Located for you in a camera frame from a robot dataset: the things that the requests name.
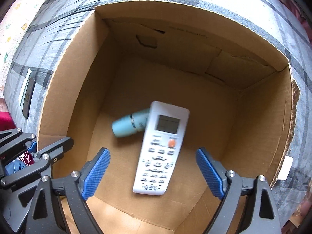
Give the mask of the white air conditioner remote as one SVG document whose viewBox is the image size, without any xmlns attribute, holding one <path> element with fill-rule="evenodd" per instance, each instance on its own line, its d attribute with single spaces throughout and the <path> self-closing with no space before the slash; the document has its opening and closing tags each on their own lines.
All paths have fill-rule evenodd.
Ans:
<svg viewBox="0 0 312 234">
<path fill-rule="evenodd" d="M 163 195 L 169 185 L 183 144 L 189 110 L 152 102 L 132 191 Z"/>
</svg>

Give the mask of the brown cardboard box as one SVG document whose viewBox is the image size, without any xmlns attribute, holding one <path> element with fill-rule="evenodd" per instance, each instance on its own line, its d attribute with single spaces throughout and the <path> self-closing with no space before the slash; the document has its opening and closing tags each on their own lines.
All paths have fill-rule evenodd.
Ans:
<svg viewBox="0 0 312 234">
<path fill-rule="evenodd" d="M 82 185 L 95 222 L 66 196 L 80 233 L 268 232 L 269 203 L 293 133 L 298 88 L 289 60 L 240 23 L 205 9 L 133 1 L 79 23 L 48 86 L 39 148 L 69 136 L 53 168 Z"/>
</svg>

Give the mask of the blue cloth garment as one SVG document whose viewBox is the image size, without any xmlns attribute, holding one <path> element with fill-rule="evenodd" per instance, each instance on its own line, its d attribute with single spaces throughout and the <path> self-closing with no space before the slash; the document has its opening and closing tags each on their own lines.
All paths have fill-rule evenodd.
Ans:
<svg viewBox="0 0 312 234">
<path fill-rule="evenodd" d="M 6 175 L 11 175 L 24 168 L 26 168 L 26 165 L 22 161 L 14 160 L 5 166 L 5 173 Z"/>
</svg>

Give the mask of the black smartphone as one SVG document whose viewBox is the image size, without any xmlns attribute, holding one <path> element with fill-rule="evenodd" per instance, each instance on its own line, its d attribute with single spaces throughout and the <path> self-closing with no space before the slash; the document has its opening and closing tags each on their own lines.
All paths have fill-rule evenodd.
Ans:
<svg viewBox="0 0 312 234">
<path fill-rule="evenodd" d="M 32 99 L 35 83 L 36 83 L 36 79 L 30 77 L 28 79 L 27 86 L 25 88 L 23 108 L 22 108 L 22 114 L 23 114 L 25 119 L 28 119 L 28 117 L 29 117 L 31 99 Z"/>
</svg>

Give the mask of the white green smartphone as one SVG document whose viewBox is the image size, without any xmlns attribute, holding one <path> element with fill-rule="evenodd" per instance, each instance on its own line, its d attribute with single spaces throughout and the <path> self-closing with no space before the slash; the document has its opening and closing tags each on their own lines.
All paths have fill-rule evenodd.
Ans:
<svg viewBox="0 0 312 234">
<path fill-rule="evenodd" d="M 32 70 L 30 68 L 28 68 L 27 73 L 26 73 L 25 78 L 24 78 L 23 83 L 22 83 L 20 94 L 19 94 L 19 103 L 20 103 L 19 105 L 20 105 L 20 107 L 23 104 L 24 95 L 25 95 L 26 88 L 27 88 L 31 74 L 32 74 Z"/>
</svg>

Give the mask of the light teal cosmetic bottle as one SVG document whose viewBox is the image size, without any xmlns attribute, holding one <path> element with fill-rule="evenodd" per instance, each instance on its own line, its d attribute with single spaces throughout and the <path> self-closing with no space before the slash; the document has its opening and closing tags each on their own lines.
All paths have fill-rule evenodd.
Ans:
<svg viewBox="0 0 312 234">
<path fill-rule="evenodd" d="M 118 138 L 144 131 L 149 116 L 149 109 L 126 115 L 112 123 L 112 131 Z"/>
</svg>

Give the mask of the grey plaid bed sheet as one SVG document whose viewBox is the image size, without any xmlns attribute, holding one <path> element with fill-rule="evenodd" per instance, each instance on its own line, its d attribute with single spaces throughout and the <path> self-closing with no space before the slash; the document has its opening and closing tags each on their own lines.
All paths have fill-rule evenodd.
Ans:
<svg viewBox="0 0 312 234">
<path fill-rule="evenodd" d="M 38 130 L 49 82 L 78 28 L 96 6 L 128 1 L 174 2 L 207 9 L 256 32 L 288 58 L 300 91 L 293 139 L 286 152 L 293 165 L 287 179 L 277 181 L 272 189 L 285 223 L 311 180 L 311 46 L 299 21 L 278 0 L 46 0 L 14 52 L 8 71 L 4 98 L 15 123 L 26 132 Z M 36 83 L 25 119 L 19 95 L 28 68 Z"/>
</svg>

